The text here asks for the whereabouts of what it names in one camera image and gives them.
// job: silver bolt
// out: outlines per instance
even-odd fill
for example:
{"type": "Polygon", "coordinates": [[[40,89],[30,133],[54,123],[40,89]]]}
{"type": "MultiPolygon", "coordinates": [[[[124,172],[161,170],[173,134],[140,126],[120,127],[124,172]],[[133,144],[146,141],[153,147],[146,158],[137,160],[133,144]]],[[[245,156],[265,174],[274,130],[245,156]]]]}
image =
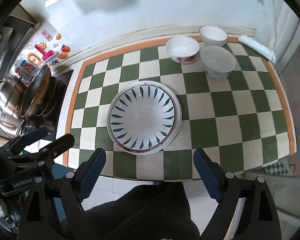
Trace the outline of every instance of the silver bolt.
{"type": "Polygon", "coordinates": [[[265,182],[265,179],[263,177],[258,177],[257,180],[260,182],[260,183],[264,183],[265,182]]]}
{"type": "Polygon", "coordinates": [[[234,177],[234,174],[232,172],[227,172],[226,177],[232,179],[234,177]]]}
{"type": "Polygon", "coordinates": [[[36,179],[35,179],[35,182],[36,183],[40,183],[42,181],[42,177],[37,177],[36,179]]]}
{"type": "Polygon", "coordinates": [[[67,174],[66,174],[66,178],[67,179],[71,179],[72,177],[74,176],[74,173],[71,171],[71,172],[68,172],[67,174]]]}

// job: bowl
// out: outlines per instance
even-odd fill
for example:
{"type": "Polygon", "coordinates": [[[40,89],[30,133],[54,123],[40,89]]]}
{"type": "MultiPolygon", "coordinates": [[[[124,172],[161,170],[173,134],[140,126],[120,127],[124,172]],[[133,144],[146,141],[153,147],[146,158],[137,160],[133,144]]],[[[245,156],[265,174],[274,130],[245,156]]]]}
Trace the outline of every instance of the bowl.
{"type": "Polygon", "coordinates": [[[199,55],[200,45],[193,38],[177,35],[168,40],[166,49],[173,61],[182,64],[190,64],[199,55]]]}
{"type": "Polygon", "coordinates": [[[222,47],[228,39],[227,33],[215,26],[202,26],[199,31],[205,46],[222,47]]]}
{"type": "Polygon", "coordinates": [[[208,77],[226,78],[237,65],[237,59],[228,50],[219,46],[208,46],[200,52],[200,59],[208,77]]]}

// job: white tile floor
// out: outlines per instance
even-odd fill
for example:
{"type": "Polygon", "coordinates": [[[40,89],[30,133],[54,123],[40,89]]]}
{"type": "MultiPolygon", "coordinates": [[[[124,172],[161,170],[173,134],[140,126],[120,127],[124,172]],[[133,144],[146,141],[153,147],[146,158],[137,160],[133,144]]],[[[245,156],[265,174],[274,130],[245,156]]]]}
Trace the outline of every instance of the white tile floor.
{"type": "MultiPolygon", "coordinates": [[[[133,187],[142,184],[152,185],[153,182],[113,179],[100,176],[90,197],[82,202],[82,206],[87,210],[94,206],[117,200],[133,187]]],[[[202,233],[218,204],[214,199],[209,197],[201,180],[186,181],[183,185],[190,204],[191,218],[197,225],[200,233],[202,233]]]]}

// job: white plate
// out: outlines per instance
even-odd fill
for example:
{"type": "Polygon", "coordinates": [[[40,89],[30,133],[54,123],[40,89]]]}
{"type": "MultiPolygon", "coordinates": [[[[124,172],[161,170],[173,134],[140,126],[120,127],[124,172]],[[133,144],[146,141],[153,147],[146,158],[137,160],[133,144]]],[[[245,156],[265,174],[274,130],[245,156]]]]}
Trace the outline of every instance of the white plate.
{"type": "Polygon", "coordinates": [[[178,133],[181,107],[166,86],[154,81],[136,82],[112,100],[107,117],[111,139],[135,155],[155,153],[178,133]]]}

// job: table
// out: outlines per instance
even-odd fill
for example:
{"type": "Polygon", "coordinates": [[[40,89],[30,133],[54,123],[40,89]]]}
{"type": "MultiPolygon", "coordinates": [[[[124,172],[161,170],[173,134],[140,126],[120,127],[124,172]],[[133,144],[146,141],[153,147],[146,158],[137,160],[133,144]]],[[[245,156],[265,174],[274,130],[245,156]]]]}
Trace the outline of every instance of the table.
{"type": "Polygon", "coordinates": [[[74,88],[66,133],[75,145],[64,154],[72,168],[106,150],[102,175],[133,180],[199,179],[193,153],[203,148],[227,172],[267,166],[296,152],[289,104],[273,66],[257,52],[229,38],[224,48],[239,65],[227,79],[211,80],[199,60],[181,65],[169,59],[169,38],[143,41],[100,53],[83,63],[74,88]],[[135,156],[110,139],[106,117],[114,96],[128,84],[153,80],[168,86],[182,108],[181,128],[162,151],[135,156]]]}

